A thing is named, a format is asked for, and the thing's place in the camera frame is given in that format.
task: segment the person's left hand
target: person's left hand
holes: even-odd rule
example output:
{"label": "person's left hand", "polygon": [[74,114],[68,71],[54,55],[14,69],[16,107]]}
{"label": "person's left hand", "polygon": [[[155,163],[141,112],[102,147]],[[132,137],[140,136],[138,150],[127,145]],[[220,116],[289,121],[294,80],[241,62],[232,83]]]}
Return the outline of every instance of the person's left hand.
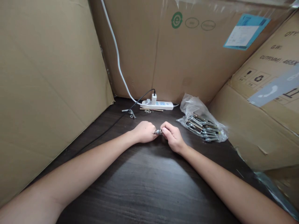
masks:
{"label": "person's left hand", "polygon": [[137,142],[147,143],[158,137],[158,135],[154,134],[155,131],[156,127],[152,123],[141,121],[136,128],[130,132],[133,134],[134,138],[136,138]]}

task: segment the clear plastic bag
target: clear plastic bag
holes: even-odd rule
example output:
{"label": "clear plastic bag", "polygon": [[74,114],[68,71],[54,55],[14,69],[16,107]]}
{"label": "clear plastic bag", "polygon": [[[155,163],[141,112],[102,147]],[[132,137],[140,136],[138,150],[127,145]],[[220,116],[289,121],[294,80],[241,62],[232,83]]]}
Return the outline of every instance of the clear plastic bag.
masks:
{"label": "clear plastic bag", "polygon": [[[219,130],[219,133],[217,134],[218,141],[216,142],[224,142],[225,140],[228,139],[228,134],[227,134],[227,129],[226,127],[219,123],[214,116],[209,112],[207,107],[204,105],[203,102],[198,97],[191,96],[189,94],[185,94],[181,106],[180,106],[181,111],[185,114],[182,118],[178,119],[177,121],[181,123],[182,126],[185,128],[189,129],[192,131],[187,126],[187,121],[190,118],[190,116],[193,116],[194,114],[197,114],[199,117],[212,122],[217,126],[217,129]],[[198,136],[201,136],[201,134],[192,131]]]}

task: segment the white cable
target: white cable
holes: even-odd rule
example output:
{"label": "white cable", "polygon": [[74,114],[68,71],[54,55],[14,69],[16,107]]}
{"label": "white cable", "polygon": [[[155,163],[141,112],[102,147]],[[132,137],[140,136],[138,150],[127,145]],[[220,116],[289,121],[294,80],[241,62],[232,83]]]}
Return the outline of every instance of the white cable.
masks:
{"label": "white cable", "polygon": [[[119,73],[121,74],[121,78],[122,78],[122,80],[123,80],[123,82],[125,84],[125,87],[127,89],[127,92],[129,94],[130,98],[136,103],[136,100],[134,100],[133,97],[131,96],[130,91],[129,91],[128,87],[127,87],[126,81],[125,81],[125,79],[124,79],[124,77],[122,75],[121,66],[120,66],[120,63],[119,63],[119,52],[118,52],[118,47],[117,47],[116,39],[115,39],[113,30],[112,30],[112,27],[111,27],[111,24],[110,24],[110,20],[109,20],[108,14],[107,14],[107,10],[106,10],[106,7],[105,7],[104,0],[101,0],[101,2],[102,2],[102,5],[103,5],[103,9],[104,9],[104,12],[105,12],[105,16],[106,16],[106,19],[107,19],[107,22],[108,22],[108,25],[109,25],[109,28],[110,28],[113,40],[114,40],[114,45],[115,45],[116,53],[117,53],[117,65],[118,65]],[[148,105],[149,102],[147,102],[146,104],[141,104],[141,103],[137,103],[137,104],[139,104],[139,105]]]}

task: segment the dark wooden table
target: dark wooden table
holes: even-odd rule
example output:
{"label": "dark wooden table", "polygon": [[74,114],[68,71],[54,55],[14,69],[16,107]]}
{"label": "dark wooden table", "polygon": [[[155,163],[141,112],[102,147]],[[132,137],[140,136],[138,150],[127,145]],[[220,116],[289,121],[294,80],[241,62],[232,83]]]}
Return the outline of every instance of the dark wooden table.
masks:
{"label": "dark wooden table", "polygon": [[[87,143],[103,133],[131,107],[129,99],[116,98],[111,105],[37,178],[65,163]],[[234,173],[272,199],[266,188],[238,156],[229,141],[206,143],[176,121],[173,111],[145,113],[133,109],[137,119],[126,114],[109,132],[84,149],[109,141],[147,120],[159,128],[164,121],[179,127],[185,142]],[[167,141],[158,137],[125,151],[83,194],[61,214],[58,223],[239,223],[206,182]]]}

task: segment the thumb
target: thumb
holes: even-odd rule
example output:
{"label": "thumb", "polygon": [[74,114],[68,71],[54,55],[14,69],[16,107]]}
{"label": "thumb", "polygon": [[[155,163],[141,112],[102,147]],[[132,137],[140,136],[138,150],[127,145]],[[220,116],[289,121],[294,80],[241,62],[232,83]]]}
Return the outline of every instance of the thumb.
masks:
{"label": "thumb", "polygon": [[174,138],[167,128],[163,127],[162,131],[163,131],[163,134],[166,136],[167,140],[171,140]]}

